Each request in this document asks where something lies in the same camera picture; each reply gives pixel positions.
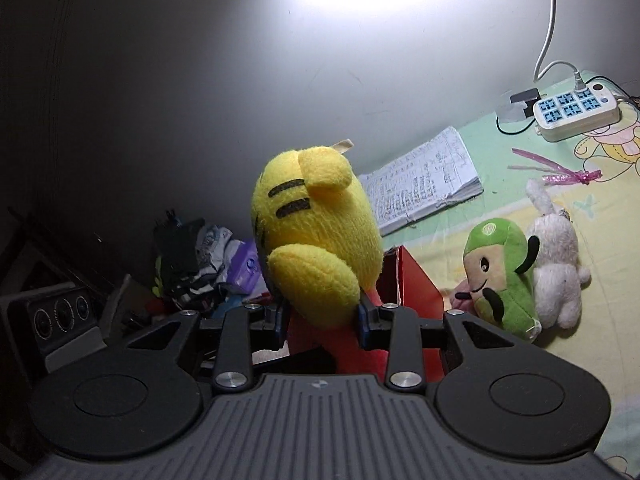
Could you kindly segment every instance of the white cable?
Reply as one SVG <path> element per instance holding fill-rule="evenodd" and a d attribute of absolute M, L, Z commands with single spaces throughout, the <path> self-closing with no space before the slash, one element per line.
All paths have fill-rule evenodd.
<path fill-rule="evenodd" d="M 542 66 L 542 62 L 545 59 L 546 53 L 549 50 L 549 46 L 551 45 L 551 39 L 553 38 L 555 28 L 556 28 L 556 0 L 550 0 L 549 28 L 547 29 L 547 32 L 546 32 L 545 44 L 542 47 L 542 52 L 540 52 L 540 56 L 538 57 L 538 62 L 536 63 L 536 67 L 533 72 L 533 82 L 537 83 L 538 81 L 540 81 L 540 79 L 542 79 L 545 76 L 545 74 L 549 72 L 549 69 L 551 69 L 552 67 L 559 64 L 564 64 L 564 65 L 570 66 L 574 70 L 575 89 L 578 91 L 584 90 L 585 85 L 582 82 L 580 71 L 576 68 L 574 64 L 569 63 L 568 61 L 557 60 L 550 63 L 547 67 L 543 68 L 542 70 L 540 70 L 540 67 Z"/>

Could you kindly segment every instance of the metal screw head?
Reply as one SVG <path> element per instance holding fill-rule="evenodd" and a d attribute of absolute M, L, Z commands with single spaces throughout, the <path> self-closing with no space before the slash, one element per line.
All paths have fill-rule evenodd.
<path fill-rule="evenodd" d="M 398 388 L 413 388 L 422 382 L 422 378 L 415 372 L 396 372 L 389 381 Z"/>
<path fill-rule="evenodd" d="M 239 388 L 246 384 L 246 375 L 240 372 L 222 372 L 216 376 L 216 383 L 224 388 Z"/>

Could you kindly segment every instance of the white plush bunny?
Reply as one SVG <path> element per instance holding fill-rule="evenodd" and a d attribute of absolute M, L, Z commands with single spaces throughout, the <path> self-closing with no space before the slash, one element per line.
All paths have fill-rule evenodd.
<path fill-rule="evenodd" d="M 591 279 L 591 273 L 578 265 L 578 237 L 569 214 L 551 201 L 537 180 L 527 182 L 527 196 L 542 214 L 527 230 L 527 238 L 540 239 L 533 270 L 536 312 L 542 328 L 556 322 L 561 328 L 572 328 L 582 312 L 580 286 Z"/>

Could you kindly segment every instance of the power socket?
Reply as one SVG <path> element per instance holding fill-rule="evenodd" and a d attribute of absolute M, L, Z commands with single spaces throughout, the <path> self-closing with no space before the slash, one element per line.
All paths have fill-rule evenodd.
<path fill-rule="evenodd" d="M 582 92 L 564 92 L 537 102 L 533 115 L 538 133 L 548 142 L 558 142 L 617 123 L 620 109 L 611 90 L 594 83 Z"/>

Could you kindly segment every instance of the black cable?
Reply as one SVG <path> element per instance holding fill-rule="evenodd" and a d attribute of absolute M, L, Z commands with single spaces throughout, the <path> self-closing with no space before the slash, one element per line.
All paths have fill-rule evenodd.
<path fill-rule="evenodd" d="M 629 99 L 631 99 L 631 96 L 630 96 L 628 93 L 626 93 L 626 92 L 624 91 L 624 89 L 622 88 L 622 86 L 620 86 L 618 83 L 616 83 L 615 81 L 613 81 L 613 79 L 609 79 L 608 77 L 603 76 L 603 75 L 597 75 L 597 76 L 592 77 L 591 79 L 589 79 L 589 80 L 585 83 L 585 85 L 588 85 L 590 82 L 595 81 L 596 79 L 603 79 L 604 81 L 608 81 L 608 82 L 610 82 L 613 86 L 615 86 L 618 90 L 620 90 L 624 95 L 626 95 Z"/>
<path fill-rule="evenodd" d="M 526 132 L 533 123 L 535 123 L 536 120 L 533 119 L 531 120 L 531 122 L 529 124 L 527 124 L 527 126 L 525 126 L 523 129 L 518 130 L 517 132 L 505 132 L 501 127 L 500 127 L 500 119 L 498 117 L 495 118 L 495 127 L 498 128 L 498 131 L 502 134 L 505 135 L 517 135 L 517 134 L 521 134 L 523 132 Z"/>

